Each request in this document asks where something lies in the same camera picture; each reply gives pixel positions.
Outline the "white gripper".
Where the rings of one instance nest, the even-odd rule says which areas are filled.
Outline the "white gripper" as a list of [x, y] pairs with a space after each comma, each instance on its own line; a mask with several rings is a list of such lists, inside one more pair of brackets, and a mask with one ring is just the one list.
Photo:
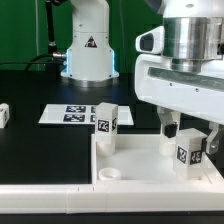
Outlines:
[[170, 59], [150, 54], [139, 55], [135, 64], [135, 93], [161, 106], [162, 134], [176, 136], [173, 110], [224, 125], [224, 59], [205, 61], [199, 74], [173, 71], [170, 65]]

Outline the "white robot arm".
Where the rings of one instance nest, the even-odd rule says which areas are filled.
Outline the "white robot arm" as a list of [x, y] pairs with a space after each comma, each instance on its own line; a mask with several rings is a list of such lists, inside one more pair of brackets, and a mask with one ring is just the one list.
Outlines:
[[[73, 41], [63, 79], [102, 86], [118, 78], [109, 46], [106, 0], [70, 0]], [[162, 133], [172, 137], [173, 112], [207, 120], [206, 152], [224, 136], [224, 0], [144, 0], [163, 24], [136, 38], [135, 93], [157, 106]]]

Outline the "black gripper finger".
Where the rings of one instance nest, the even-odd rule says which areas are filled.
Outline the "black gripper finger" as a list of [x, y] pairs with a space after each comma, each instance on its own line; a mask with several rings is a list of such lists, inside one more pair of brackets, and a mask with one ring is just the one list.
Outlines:
[[215, 154], [219, 149], [220, 139], [224, 136], [224, 125], [210, 122], [211, 133], [202, 140], [202, 151], [207, 154]]

